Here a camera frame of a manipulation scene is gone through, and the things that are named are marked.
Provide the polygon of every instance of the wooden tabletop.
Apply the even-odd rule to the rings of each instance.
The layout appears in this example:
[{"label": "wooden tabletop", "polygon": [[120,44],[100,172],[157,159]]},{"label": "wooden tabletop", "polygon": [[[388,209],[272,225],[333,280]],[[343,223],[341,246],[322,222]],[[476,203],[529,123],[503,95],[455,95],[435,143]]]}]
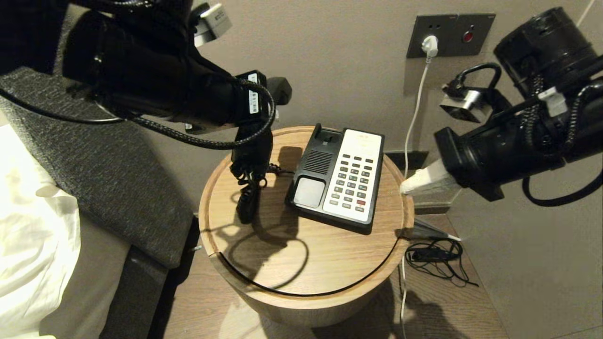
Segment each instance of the wooden tabletop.
[{"label": "wooden tabletop", "polygon": [[[313,129],[274,131],[271,162],[295,170]],[[230,268],[258,285],[298,296],[335,293],[369,276],[398,242],[406,244],[397,235],[401,228],[412,227],[412,200],[399,194],[403,177],[386,156],[370,235],[299,217],[284,204],[289,174],[267,174],[257,216],[251,224],[242,224],[235,212],[241,186],[231,175],[230,164],[228,157],[218,165],[203,192],[200,220],[205,249],[209,256],[221,253]]]}]

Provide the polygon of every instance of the label sticker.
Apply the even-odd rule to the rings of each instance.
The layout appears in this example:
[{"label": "label sticker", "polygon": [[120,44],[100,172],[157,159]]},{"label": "label sticker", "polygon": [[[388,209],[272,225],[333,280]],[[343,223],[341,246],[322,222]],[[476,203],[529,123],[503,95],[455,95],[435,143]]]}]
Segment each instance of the label sticker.
[{"label": "label sticker", "polygon": [[[257,73],[247,76],[247,80],[257,84]],[[256,92],[249,91],[249,114],[260,112],[259,96]]]}]

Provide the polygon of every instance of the wall plate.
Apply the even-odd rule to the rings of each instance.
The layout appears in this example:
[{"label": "wall plate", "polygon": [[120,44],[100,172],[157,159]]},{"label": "wall plate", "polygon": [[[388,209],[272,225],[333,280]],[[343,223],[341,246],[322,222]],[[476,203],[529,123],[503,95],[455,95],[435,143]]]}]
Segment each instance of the wall plate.
[{"label": "wall plate", "polygon": [[417,16],[406,58],[425,58],[426,55],[421,49],[421,44],[430,35],[438,38],[438,49],[443,52],[446,49],[443,42],[449,41],[448,37],[454,29],[457,17],[457,14]]},{"label": "wall plate", "polygon": [[[496,14],[461,14],[458,16],[454,29],[449,35],[446,50],[442,56],[454,57],[461,55],[478,55],[484,41],[490,32]],[[464,42],[465,34],[472,34],[473,39]]]},{"label": "wall plate", "polygon": [[[495,17],[493,13],[419,15],[415,20],[406,58],[425,58],[421,44],[430,35],[438,38],[438,57],[477,55],[482,50]],[[465,42],[463,37],[467,33],[473,37]]]}]

